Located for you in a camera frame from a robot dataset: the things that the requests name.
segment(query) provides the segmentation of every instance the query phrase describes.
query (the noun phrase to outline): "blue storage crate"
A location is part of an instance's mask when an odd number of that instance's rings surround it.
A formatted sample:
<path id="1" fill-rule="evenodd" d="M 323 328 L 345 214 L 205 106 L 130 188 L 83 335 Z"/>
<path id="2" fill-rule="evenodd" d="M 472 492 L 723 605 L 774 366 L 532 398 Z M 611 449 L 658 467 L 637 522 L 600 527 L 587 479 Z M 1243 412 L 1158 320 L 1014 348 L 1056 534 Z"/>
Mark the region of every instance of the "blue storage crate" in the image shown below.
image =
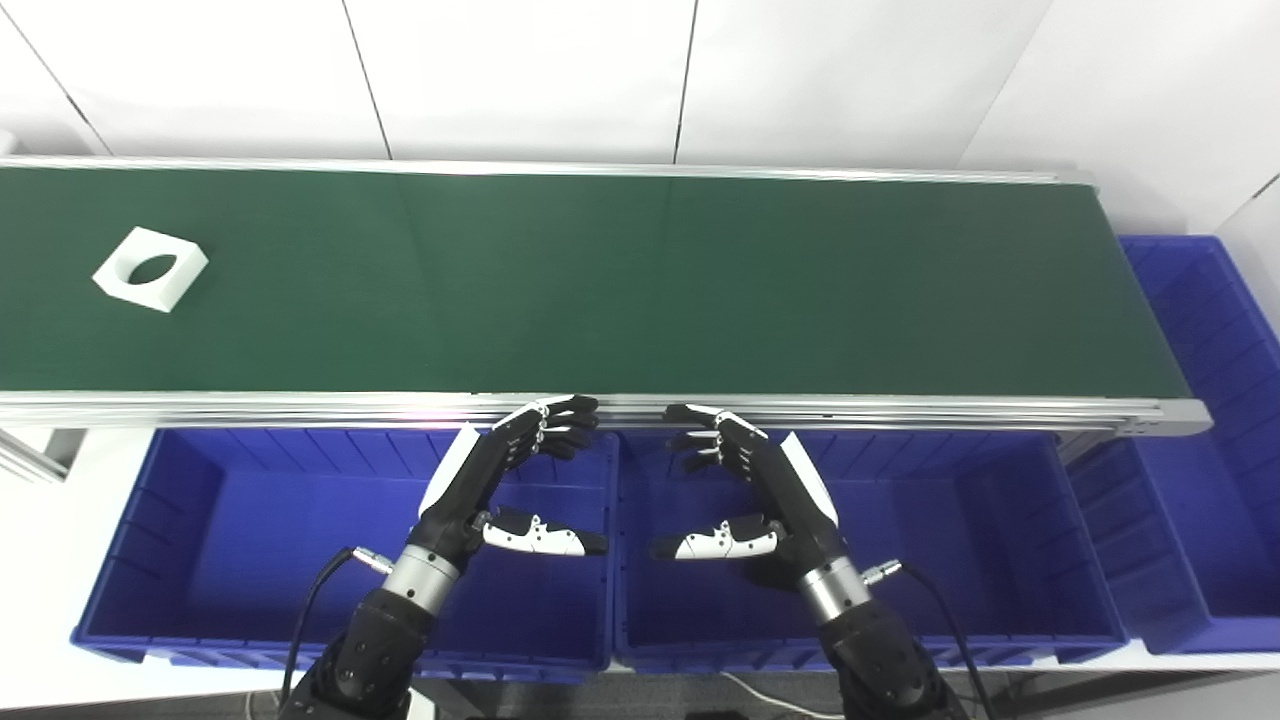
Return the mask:
<path id="1" fill-rule="evenodd" d="M 314 577 L 340 547 L 399 555 L 453 432 L 161 430 L 152 441 L 72 642 L 122 660 L 282 667 Z M 503 479 L 509 505 L 608 533 L 617 438 L 572 462 L 538 456 Z M 604 557 L 481 548 L 440 611 L 417 670 L 575 682 L 609 662 Z M 381 583 L 348 562 L 316 600 L 308 666 Z"/>
<path id="2" fill-rule="evenodd" d="M 1121 245 L 1215 425 L 1112 443 L 1071 482 L 1126 628 L 1156 653 L 1280 651 L 1280 350 L 1215 237 Z"/>
<path id="3" fill-rule="evenodd" d="M 758 509 L 721 468 L 686 475 L 663 442 L 622 436 L 614 653 L 641 673 L 829 669 L 797 593 L 759 588 L 742 562 L 649 557 L 657 536 Z M 854 561 L 909 560 L 946 593 L 978 662 L 1064 662 L 1125 642 L 1065 471 L 1036 433 L 806 432 Z M 876 585 L 938 664 L 961 662 L 946 623 L 910 578 Z"/>

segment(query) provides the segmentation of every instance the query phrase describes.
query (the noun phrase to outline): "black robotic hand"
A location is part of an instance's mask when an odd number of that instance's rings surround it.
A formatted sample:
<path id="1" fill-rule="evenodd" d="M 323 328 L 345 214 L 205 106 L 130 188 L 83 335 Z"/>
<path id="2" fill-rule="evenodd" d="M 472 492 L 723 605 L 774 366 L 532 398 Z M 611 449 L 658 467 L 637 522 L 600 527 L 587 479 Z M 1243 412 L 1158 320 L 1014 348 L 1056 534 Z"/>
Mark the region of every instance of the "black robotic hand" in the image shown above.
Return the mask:
<path id="1" fill-rule="evenodd" d="M 500 509 L 493 493 L 508 470 L 536 454 L 572 460 L 595 428 L 593 397 L 538 400 L 481 434 L 454 437 L 428 484 L 417 524 L 380 588 L 356 607 L 347 632 L 325 650 L 282 705 L 282 717 L 398 719 L 408 712 L 413 662 L 444 600 L 483 543 L 549 555 L 603 555 L 604 536 Z"/>
<path id="2" fill-rule="evenodd" d="M 547 523 L 511 507 L 489 514 L 502 475 L 538 454 L 572 460 L 590 445 L 598 401 L 584 395 L 548 397 L 525 405 L 494 423 L 486 434 L 470 425 L 458 430 L 420 507 L 410 544 L 428 548 L 465 570 L 481 543 L 520 552 L 603 555 L 604 536 Z"/>
<path id="3" fill-rule="evenodd" d="M 849 559 L 826 484 L 795 433 L 774 445 L 733 413 L 672 405 L 664 419 L 700 429 L 668 443 L 692 450 L 686 470 L 710 464 L 750 483 L 758 515 L 703 532 L 658 538 L 657 557 L 748 557 L 764 584 L 799 591 L 818 623 L 818 639 L 840 678 L 845 716 L 858 720 L 961 720 L 955 694 L 901 618 L 873 598 Z"/>

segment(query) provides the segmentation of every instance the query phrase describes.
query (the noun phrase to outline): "white block with oval hole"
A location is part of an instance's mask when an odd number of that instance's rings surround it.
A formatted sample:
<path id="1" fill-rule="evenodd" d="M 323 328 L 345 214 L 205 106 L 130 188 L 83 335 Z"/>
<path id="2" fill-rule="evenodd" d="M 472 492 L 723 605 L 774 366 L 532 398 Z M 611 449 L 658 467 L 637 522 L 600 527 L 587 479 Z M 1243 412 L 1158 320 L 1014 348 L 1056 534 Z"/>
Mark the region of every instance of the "white block with oval hole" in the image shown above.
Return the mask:
<path id="1" fill-rule="evenodd" d="M 173 256 L 169 272 L 150 282 L 131 283 L 140 265 L 156 258 Z M 200 246 L 146 228 L 133 228 L 119 247 L 93 273 L 93 282 L 111 297 L 168 313 L 173 310 L 209 259 Z"/>

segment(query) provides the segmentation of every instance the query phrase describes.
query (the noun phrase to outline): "cable connector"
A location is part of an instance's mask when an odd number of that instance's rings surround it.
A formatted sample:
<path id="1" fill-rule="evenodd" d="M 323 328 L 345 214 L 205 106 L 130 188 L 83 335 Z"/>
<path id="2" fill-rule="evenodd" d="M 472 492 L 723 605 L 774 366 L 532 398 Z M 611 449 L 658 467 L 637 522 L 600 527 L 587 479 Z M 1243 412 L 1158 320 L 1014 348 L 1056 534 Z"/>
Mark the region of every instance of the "cable connector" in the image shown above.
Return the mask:
<path id="1" fill-rule="evenodd" d="M 476 512 L 475 518 L 471 519 L 471 529 L 477 533 L 483 533 L 484 527 L 489 524 L 489 520 L 493 520 L 493 515 L 488 510 L 481 510 Z"/>
<path id="2" fill-rule="evenodd" d="M 351 557 L 358 560 L 361 564 L 372 568 L 375 573 L 381 573 L 383 575 L 390 575 L 392 570 L 396 569 L 396 564 L 392 562 L 390 557 L 385 555 L 379 555 L 367 547 L 357 547 L 351 551 Z"/>
<path id="3" fill-rule="evenodd" d="M 883 580 L 884 578 L 897 573 L 902 569 L 901 560 L 890 560 L 888 562 L 881 562 L 873 568 L 863 570 L 863 583 L 867 587 L 874 585 L 876 583 Z"/>

